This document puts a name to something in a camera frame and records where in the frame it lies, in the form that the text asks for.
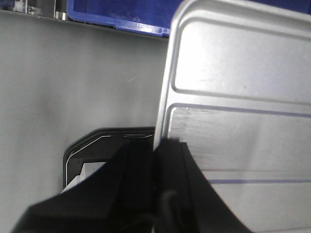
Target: gray surface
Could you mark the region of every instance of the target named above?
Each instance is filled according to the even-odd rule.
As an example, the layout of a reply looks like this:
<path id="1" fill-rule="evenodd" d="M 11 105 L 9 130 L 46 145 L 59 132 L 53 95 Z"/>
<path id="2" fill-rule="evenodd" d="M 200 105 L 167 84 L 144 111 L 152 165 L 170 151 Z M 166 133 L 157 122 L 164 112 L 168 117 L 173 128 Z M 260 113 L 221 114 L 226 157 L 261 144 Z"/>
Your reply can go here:
<path id="1" fill-rule="evenodd" d="M 311 16 L 188 0 L 171 30 L 155 146 L 187 142 L 251 230 L 311 228 Z"/>
<path id="2" fill-rule="evenodd" d="M 65 149 L 154 126 L 167 41 L 0 12 L 0 232 L 62 189 Z"/>

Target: blue stripe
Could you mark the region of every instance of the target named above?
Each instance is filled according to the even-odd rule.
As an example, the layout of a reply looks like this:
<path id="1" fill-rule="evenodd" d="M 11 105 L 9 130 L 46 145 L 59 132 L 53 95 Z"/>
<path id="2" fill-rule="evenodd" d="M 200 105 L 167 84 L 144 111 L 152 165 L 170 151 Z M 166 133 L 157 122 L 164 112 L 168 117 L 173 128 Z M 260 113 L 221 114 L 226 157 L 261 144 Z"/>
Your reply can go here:
<path id="1" fill-rule="evenodd" d="M 208 180 L 213 184 L 243 184 L 243 183 L 311 183 L 311 180 Z"/>

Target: metal tray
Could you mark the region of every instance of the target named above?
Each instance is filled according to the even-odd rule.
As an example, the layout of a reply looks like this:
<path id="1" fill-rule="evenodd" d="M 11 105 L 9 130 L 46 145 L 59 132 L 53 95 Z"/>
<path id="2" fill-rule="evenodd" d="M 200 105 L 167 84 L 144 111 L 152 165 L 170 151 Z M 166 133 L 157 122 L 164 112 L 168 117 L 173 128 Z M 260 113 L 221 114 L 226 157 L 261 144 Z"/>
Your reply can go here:
<path id="1" fill-rule="evenodd" d="M 187 0 L 172 20 L 155 147 L 164 137 L 187 142 L 252 231 L 308 229 L 310 76 L 311 16 Z"/>

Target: white plastic piece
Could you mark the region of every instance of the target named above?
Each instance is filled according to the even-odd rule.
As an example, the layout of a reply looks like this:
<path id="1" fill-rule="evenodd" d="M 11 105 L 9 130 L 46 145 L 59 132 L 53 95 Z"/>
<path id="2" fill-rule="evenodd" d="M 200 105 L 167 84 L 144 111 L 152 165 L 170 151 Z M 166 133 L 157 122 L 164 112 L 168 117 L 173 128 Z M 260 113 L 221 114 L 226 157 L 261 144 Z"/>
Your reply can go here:
<path id="1" fill-rule="evenodd" d="M 15 2 L 15 11 L 24 13 L 25 11 L 25 3 L 22 1 L 16 1 Z"/>
<path id="2" fill-rule="evenodd" d="M 105 162 L 83 164 L 80 175 L 77 175 L 75 178 L 73 178 L 73 180 L 64 188 L 64 190 L 62 192 L 65 192 L 65 191 L 75 187 L 77 184 L 81 183 L 86 178 L 91 176 L 94 172 L 96 172 L 104 164 L 105 164 Z"/>

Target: blue container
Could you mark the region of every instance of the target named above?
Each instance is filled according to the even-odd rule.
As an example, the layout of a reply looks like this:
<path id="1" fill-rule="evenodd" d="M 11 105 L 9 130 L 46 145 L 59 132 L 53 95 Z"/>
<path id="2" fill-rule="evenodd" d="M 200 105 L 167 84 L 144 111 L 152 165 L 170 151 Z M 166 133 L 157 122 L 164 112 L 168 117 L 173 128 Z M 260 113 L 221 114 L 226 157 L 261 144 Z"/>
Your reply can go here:
<path id="1" fill-rule="evenodd" d="M 251 0 L 305 14 L 311 13 L 311 0 Z"/>
<path id="2" fill-rule="evenodd" d="M 15 0 L 0 0 L 0 9 L 3 7 L 13 7 Z"/>
<path id="3" fill-rule="evenodd" d="M 113 26 L 116 29 L 164 36 L 182 0 L 68 0 L 73 20 Z"/>

